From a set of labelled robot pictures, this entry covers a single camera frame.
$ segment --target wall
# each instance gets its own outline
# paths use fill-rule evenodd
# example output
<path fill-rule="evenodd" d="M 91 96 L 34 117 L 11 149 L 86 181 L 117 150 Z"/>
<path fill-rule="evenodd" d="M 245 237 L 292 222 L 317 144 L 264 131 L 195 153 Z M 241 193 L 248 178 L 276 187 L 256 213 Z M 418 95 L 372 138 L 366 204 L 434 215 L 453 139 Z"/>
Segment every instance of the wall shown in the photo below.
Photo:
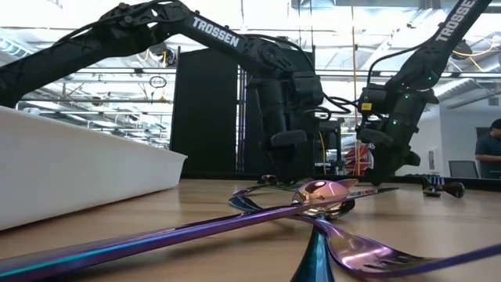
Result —
<path fill-rule="evenodd" d="M 421 157 L 419 167 L 406 165 L 395 174 L 442 174 L 442 127 L 440 107 L 428 105 L 429 111 L 423 113 L 417 127 L 420 129 L 410 141 L 412 150 Z M 430 170 L 428 151 L 434 151 L 435 169 Z"/>
<path fill-rule="evenodd" d="M 475 161 L 477 127 L 489 127 L 501 110 L 448 110 L 442 107 L 443 176 L 450 176 L 449 161 Z"/>

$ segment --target wooden table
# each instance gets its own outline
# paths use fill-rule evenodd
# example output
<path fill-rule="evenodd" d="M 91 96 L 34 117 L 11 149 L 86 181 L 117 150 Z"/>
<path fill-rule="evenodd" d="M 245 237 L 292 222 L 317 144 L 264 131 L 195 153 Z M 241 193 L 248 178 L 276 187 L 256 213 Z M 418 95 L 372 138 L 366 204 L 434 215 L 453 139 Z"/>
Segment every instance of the wooden table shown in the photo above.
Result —
<path fill-rule="evenodd" d="M 182 181 L 178 189 L 82 211 L 0 233 L 0 258 L 178 226 L 236 213 L 226 200 L 250 182 Z M 414 255 L 446 256 L 501 241 L 501 193 L 467 191 L 423 197 L 418 186 L 357 200 L 337 224 Z M 262 206 L 290 203 L 291 192 L 266 190 Z M 267 222 L 85 269 L 70 281 L 289 281 L 311 227 L 287 219 Z M 497 282 L 501 258 L 401 281 Z M 355 281 L 334 266 L 337 281 Z"/>

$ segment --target cable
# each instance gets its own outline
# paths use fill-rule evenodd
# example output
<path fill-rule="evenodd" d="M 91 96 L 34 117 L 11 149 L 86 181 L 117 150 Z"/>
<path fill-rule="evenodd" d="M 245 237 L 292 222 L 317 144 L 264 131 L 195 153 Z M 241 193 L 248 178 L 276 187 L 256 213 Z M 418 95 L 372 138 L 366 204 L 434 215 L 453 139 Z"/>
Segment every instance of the cable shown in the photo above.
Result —
<path fill-rule="evenodd" d="M 472 62 L 472 64 L 475 65 L 478 70 L 480 70 L 481 72 L 485 72 L 485 70 L 482 69 L 482 67 L 480 67 L 480 65 L 477 63 L 477 61 L 475 61 L 474 58 L 472 58 L 471 56 L 469 56 L 468 59 L 470 59 L 470 61 Z"/>
<path fill-rule="evenodd" d="M 310 1 L 310 19 L 313 19 L 313 4 Z M 310 35 L 312 36 L 312 52 L 315 52 L 315 44 L 313 44 L 313 23 L 310 21 Z"/>
<path fill-rule="evenodd" d="M 492 39 L 492 42 L 490 42 L 489 40 L 487 40 L 487 38 L 485 38 L 485 37 L 482 37 L 482 39 L 484 39 L 484 41 L 486 41 L 487 43 L 489 43 L 489 47 L 485 51 L 481 51 L 481 52 L 478 52 L 478 53 L 475 53 L 475 54 L 464 54 L 464 53 L 457 52 L 457 51 L 452 51 L 452 52 L 455 53 L 456 55 L 465 56 L 465 57 L 469 57 L 469 58 L 475 57 L 475 56 L 484 55 L 484 54 L 487 54 L 488 52 L 491 52 L 494 49 L 494 47 L 495 47 L 494 43 L 496 43 L 496 41 L 494 40 L 494 38 Z"/>
<path fill-rule="evenodd" d="M 164 67 L 167 67 L 167 51 L 164 51 L 163 55 L 162 63 L 164 63 Z"/>
<path fill-rule="evenodd" d="M 150 48 L 146 50 L 146 56 L 144 57 L 144 59 L 141 58 L 141 56 L 138 54 L 138 58 L 141 62 L 146 62 L 149 59 L 149 57 L 150 57 Z"/>
<path fill-rule="evenodd" d="M 353 58 L 353 95 L 355 100 L 357 100 L 357 69 L 356 69 L 356 45 L 355 45 L 355 0 L 351 0 L 351 46 L 352 46 L 352 58 Z M 358 107 L 355 107 L 355 124 L 359 123 L 358 119 Z M 359 153 L 360 144 L 358 141 L 355 141 L 355 149 L 356 149 L 356 160 L 359 164 L 357 166 L 357 175 L 360 174 L 360 153 Z"/>
<path fill-rule="evenodd" d="M 327 168 L 326 168 L 326 145 L 325 143 L 323 142 L 323 137 L 322 137 L 322 133 L 319 132 L 319 136 L 320 136 L 320 144 L 322 144 L 322 162 L 323 162 L 323 174 L 324 175 L 327 175 Z"/>
<path fill-rule="evenodd" d="M 301 8 L 297 9 L 297 18 L 300 19 L 298 21 L 298 26 L 297 26 L 297 31 L 299 33 L 299 46 L 303 46 L 303 41 L 302 41 L 302 38 L 301 38 Z"/>
<path fill-rule="evenodd" d="M 411 48 L 408 48 L 408 49 L 404 49 L 402 51 L 398 51 L 398 52 L 395 52 L 395 53 L 390 54 L 390 55 L 382 56 L 382 57 L 378 58 L 377 60 L 375 60 L 373 63 L 370 64 L 369 71 L 367 72 L 367 84 L 370 83 L 370 77 L 371 77 L 371 75 L 373 73 L 373 68 L 376 66 L 377 63 L 379 63 L 380 61 L 383 61 L 383 60 L 387 60 L 387 59 L 393 58 L 395 56 L 400 56 L 400 55 L 405 54 L 407 52 L 418 50 L 419 48 L 421 48 L 425 44 L 426 44 L 426 42 L 423 42 L 423 43 L 421 43 L 421 44 L 419 44 L 417 46 L 414 46 L 414 47 L 411 47 Z"/>
<path fill-rule="evenodd" d="M 65 36 L 63 36 L 62 38 L 60 38 L 57 42 L 55 42 L 54 45 L 57 45 L 57 44 L 59 44 L 61 42 L 68 41 L 68 40 L 72 39 L 73 37 L 79 35 L 80 33 L 84 32 L 84 31 L 87 31 L 89 29 L 92 29 L 94 27 L 98 27 L 99 25 L 104 25 L 104 24 L 108 24 L 108 23 L 113 22 L 113 21 L 122 20 L 126 16 L 130 16 L 130 15 L 132 15 L 134 13 L 140 13 L 142 11 L 150 9 L 150 7 L 152 5 L 155 5 L 155 4 L 158 4 L 158 3 L 161 3 L 161 2 L 177 2 L 177 1 L 178 0 L 152 0 L 150 2 L 144 3 L 143 5 L 141 5 L 140 7 L 138 7 L 137 9 L 133 9 L 132 11 L 130 11 L 128 13 L 123 13 L 123 14 L 121 14 L 119 16 L 112 16 L 112 17 L 104 19 L 104 20 L 97 20 L 94 23 L 86 24 L 83 27 L 80 27 L 77 30 L 70 32 L 69 34 L 66 34 Z M 268 36 L 268 35 L 264 35 L 264 34 L 246 34 L 246 36 L 248 36 L 248 37 L 256 37 L 256 38 L 264 38 L 264 39 L 271 40 L 273 42 L 281 42 L 283 44 L 287 44 L 287 45 L 290 45 L 290 46 L 294 47 L 297 51 L 301 52 L 305 56 L 305 58 L 308 61 L 309 65 L 310 65 L 310 67 L 312 69 L 312 71 L 315 71 L 315 65 L 313 64 L 313 62 L 310 60 L 310 58 L 306 54 L 306 52 L 300 46 L 298 46 L 297 44 L 295 44 L 293 42 L 290 42 L 288 40 L 284 40 L 284 39 L 281 39 L 281 38 L 276 38 L 276 37 Z M 330 111 L 331 114 L 350 114 L 351 110 L 349 110 L 348 108 L 346 108 L 344 106 L 354 105 L 355 104 L 354 102 L 351 102 L 351 101 L 348 101 L 346 99 L 342 99 L 342 98 L 339 98 L 339 97 L 335 97 L 335 98 L 329 97 L 326 93 L 323 93 L 323 96 L 324 96 L 324 98 L 329 103 L 332 103 L 334 106 L 336 106 L 339 109 L 341 109 L 340 111 Z M 335 101 L 336 99 L 342 101 L 343 103 L 336 102 Z"/>
<path fill-rule="evenodd" d="M 245 36 L 247 37 L 251 37 L 251 38 L 263 38 L 263 39 L 268 39 L 270 41 L 274 41 L 274 42 L 280 42 L 280 43 L 283 43 L 283 44 L 287 44 L 289 46 L 292 46 L 294 47 L 297 51 L 301 52 L 302 55 L 305 57 L 305 59 L 308 61 L 308 64 L 310 65 L 311 67 L 311 71 L 315 71 L 315 65 L 313 64 L 312 60 L 310 59 L 310 57 L 308 56 L 308 54 L 306 54 L 306 52 L 297 44 L 293 43 L 293 42 L 290 42 L 286 39 L 282 39 L 282 38 L 276 38 L 276 37 L 273 37 L 273 36 L 269 36 L 269 35 L 264 35 L 264 34 L 245 34 Z M 323 93 L 323 97 L 331 104 L 333 104 L 334 106 L 338 107 L 339 109 L 341 109 L 340 111 L 336 111 L 336 110 L 331 110 L 330 113 L 331 114 L 351 114 L 351 110 L 349 110 L 347 107 L 344 107 L 344 106 L 347 106 L 347 105 L 351 105 L 351 106 L 354 106 L 356 107 L 356 102 L 353 102 L 353 101 L 349 101 L 347 99 L 344 99 L 344 98 L 340 98 L 340 97 L 329 97 L 326 93 Z M 343 103 L 338 103 L 336 102 L 335 100 L 340 100 L 342 101 Z"/>
<path fill-rule="evenodd" d="M 308 114 L 308 113 L 313 113 L 313 114 L 317 114 L 317 113 L 318 114 L 327 114 L 326 117 L 316 117 L 320 121 L 330 121 L 330 118 L 332 117 L 332 110 L 329 110 L 326 107 L 322 107 L 322 106 L 316 107 L 316 108 L 311 109 L 311 110 L 305 110 L 305 114 Z"/>

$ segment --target person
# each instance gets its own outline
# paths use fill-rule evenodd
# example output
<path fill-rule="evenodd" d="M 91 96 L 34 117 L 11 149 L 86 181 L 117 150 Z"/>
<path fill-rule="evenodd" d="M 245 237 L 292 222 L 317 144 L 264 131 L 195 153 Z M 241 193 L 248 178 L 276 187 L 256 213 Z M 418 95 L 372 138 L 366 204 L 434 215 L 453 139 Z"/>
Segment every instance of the person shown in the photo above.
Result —
<path fill-rule="evenodd" d="M 501 118 L 492 123 L 489 134 L 477 140 L 475 158 L 480 165 L 481 178 L 501 178 Z"/>

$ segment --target black robotic arm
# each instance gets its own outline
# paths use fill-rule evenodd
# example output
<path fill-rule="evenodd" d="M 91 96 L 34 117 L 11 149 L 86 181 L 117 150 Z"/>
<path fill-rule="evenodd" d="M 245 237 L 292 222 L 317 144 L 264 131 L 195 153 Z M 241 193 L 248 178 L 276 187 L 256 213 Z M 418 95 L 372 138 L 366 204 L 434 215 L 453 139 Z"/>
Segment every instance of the black robotic arm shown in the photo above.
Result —
<path fill-rule="evenodd" d="M 394 175 L 403 165 L 420 165 L 420 157 L 410 150 L 409 143 L 419 130 L 417 123 L 426 104 L 438 104 L 432 87 L 444 72 L 454 48 L 490 2 L 460 0 L 430 39 L 406 50 L 416 51 L 385 85 L 373 84 L 368 80 L 358 102 L 362 123 L 357 128 L 357 138 L 373 144 L 373 169 L 369 175 L 374 183 Z M 392 56 L 382 57 L 378 61 L 389 57 Z M 369 116 L 374 114 L 387 117 L 380 121 L 369 121 Z"/>
<path fill-rule="evenodd" d="M 0 105 L 15 107 L 25 94 L 81 68 L 109 57 L 143 52 L 176 34 L 231 57 L 253 76 L 249 86 L 258 95 L 263 148 L 280 166 L 277 176 L 283 182 L 308 177 L 309 172 L 287 171 L 296 156 L 296 145 L 318 131 L 314 112 L 322 109 L 319 105 L 325 94 L 314 67 L 298 70 L 274 42 L 237 34 L 179 1 L 121 3 L 55 45 L 0 67 Z"/>

